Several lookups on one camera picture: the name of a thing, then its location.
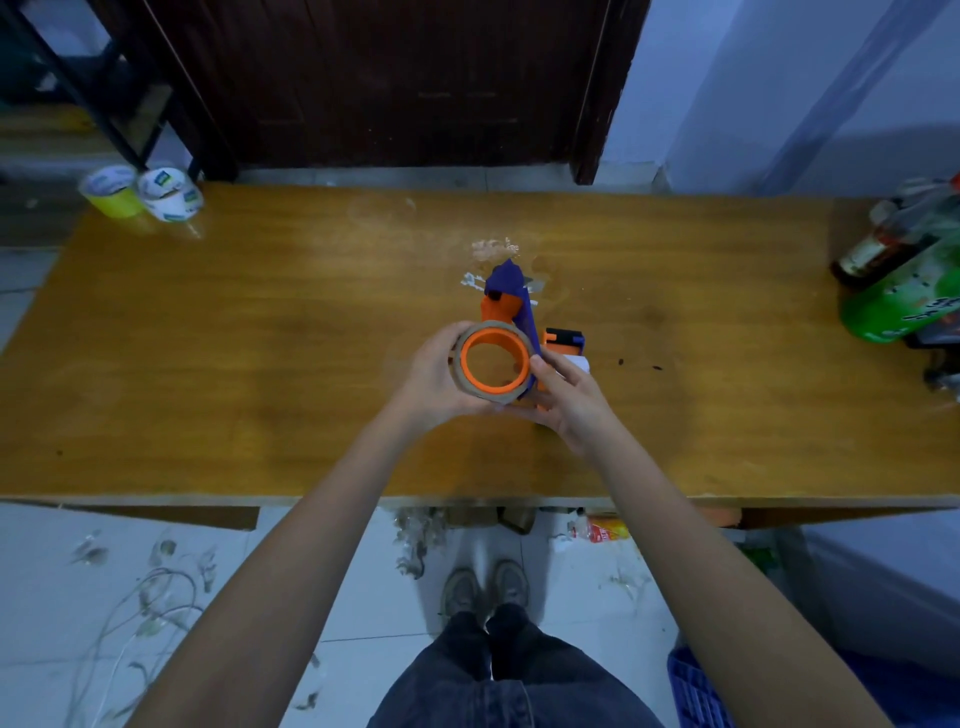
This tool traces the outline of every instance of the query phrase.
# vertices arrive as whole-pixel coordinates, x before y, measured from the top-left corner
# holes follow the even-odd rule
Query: finger
[[[525,404],[538,404],[541,407],[546,407],[547,409],[550,409],[556,403],[557,398],[542,389],[531,389],[529,392],[523,395],[522,399],[517,401],[518,406],[523,406]]]
[[[479,397],[469,395],[466,392],[460,393],[462,396],[458,402],[459,411],[464,415],[491,415],[503,409],[499,402],[481,400]]]
[[[453,345],[457,343],[457,339],[460,337],[464,331],[473,326],[472,321],[458,321],[455,324],[447,324],[445,327],[441,328],[437,333],[430,337],[431,342],[437,342],[441,346],[446,347],[448,350],[453,349]]]
[[[521,420],[537,423],[538,425],[546,425],[553,429],[553,425],[551,424],[553,419],[550,417],[550,413],[542,409],[537,409],[536,407],[519,407],[511,404],[501,409],[500,414],[517,417]]]
[[[564,376],[564,379],[570,382],[570,384],[575,385],[580,382],[586,373],[561,353],[552,352],[549,349],[541,349],[540,354],[546,362],[560,372]]]
[[[427,354],[431,359],[444,354],[449,358],[450,350],[457,343],[460,334],[471,326],[473,326],[472,321],[458,321],[455,324],[447,324],[423,343],[423,346],[420,347],[420,354]]]
[[[573,384],[566,381],[552,366],[534,354],[530,357],[530,368],[537,379],[546,384],[546,388],[556,398],[562,398],[573,390]]]

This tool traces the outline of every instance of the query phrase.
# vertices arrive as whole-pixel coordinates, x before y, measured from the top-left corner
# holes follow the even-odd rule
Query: wooden table
[[[192,228],[90,211],[0,358],[0,497],[266,504],[333,465],[506,255],[613,409],[705,503],[947,505],[960,417],[925,355],[837,322],[860,202],[208,184]],[[551,432],[426,437],[400,502],[603,504]]]

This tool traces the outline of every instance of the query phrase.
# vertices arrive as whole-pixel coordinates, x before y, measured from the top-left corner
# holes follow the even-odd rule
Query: orange dispenser part
[[[500,387],[490,386],[477,379],[467,366],[467,355],[470,348],[475,344],[493,344],[506,350],[514,358],[514,362],[519,369],[516,378],[509,384]],[[460,368],[463,370],[467,381],[479,391],[488,395],[505,395],[514,391],[517,387],[523,386],[527,377],[530,376],[530,353],[520,337],[512,331],[504,328],[481,328],[468,336],[460,349]]]
[[[519,296],[491,291],[480,302],[480,319],[482,321],[502,321],[504,324],[511,324],[522,307],[523,299]]]

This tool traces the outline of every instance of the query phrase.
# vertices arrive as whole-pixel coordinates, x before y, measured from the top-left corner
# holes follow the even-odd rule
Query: orange tape core
[[[502,387],[491,387],[489,384],[484,384],[477,379],[470,373],[470,369],[467,366],[467,354],[470,351],[470,347],[474,344],[494,344],[500,347],[500,349],[505,350],[514,358],[514,362],[516,362],[520,368],[520,373],[516,376],[516,379],[510,382],[510,384],[504,384]],[[479,331],[471,334],[467,338],[467,341],[464,342],[463,348],[460,349],[460,368],[463,370],[467,381],[481,392],[486,392],[489,395],[505,395],[507,392],[513,392],[518,386],[525,383],[527,377],[530,376],[530,354],[527,352],[527,348],[523,345],[520,337],[512,331],[507,331],[503,328],[481,328]]]

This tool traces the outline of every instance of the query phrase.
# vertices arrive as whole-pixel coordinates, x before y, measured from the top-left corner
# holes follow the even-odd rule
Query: white tape roll
[[[136,181],[136,196],[150,214],[167,223],[189,220],[204,206],[197,185],[175,167],[144,172]]]

